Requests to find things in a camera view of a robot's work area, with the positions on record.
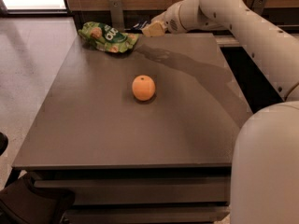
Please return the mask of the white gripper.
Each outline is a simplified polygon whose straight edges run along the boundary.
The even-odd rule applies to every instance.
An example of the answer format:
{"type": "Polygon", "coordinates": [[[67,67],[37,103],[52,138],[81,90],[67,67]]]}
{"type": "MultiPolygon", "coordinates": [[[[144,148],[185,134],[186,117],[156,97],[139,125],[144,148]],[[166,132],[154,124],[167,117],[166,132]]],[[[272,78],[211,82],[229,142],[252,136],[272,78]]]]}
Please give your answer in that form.
{"type": "Polygon", "coordinates": [[[179,9],[180,3],[175,3],[165,13],[155,16],[151,20],[152,23],[142,29],[143,35],[146,37],[163,36],[166,30],[172,34],[179,34],[181,32],[179,9]]]}

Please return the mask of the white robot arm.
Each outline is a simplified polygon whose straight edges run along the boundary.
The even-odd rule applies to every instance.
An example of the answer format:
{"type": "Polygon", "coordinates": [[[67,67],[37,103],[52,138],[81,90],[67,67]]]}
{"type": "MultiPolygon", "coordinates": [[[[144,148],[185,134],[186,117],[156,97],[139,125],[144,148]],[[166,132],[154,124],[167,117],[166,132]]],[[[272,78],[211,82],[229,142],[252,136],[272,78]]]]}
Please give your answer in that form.
{"type": "Polygon", "coordinates": [[[249,100],[275,102],[241,128],[231,171],[231,224],[299,224],[299,40],[243,0],[182,0],[154,17],[146,36],[227,30],[248,58],[235,76],[249,100]]]}

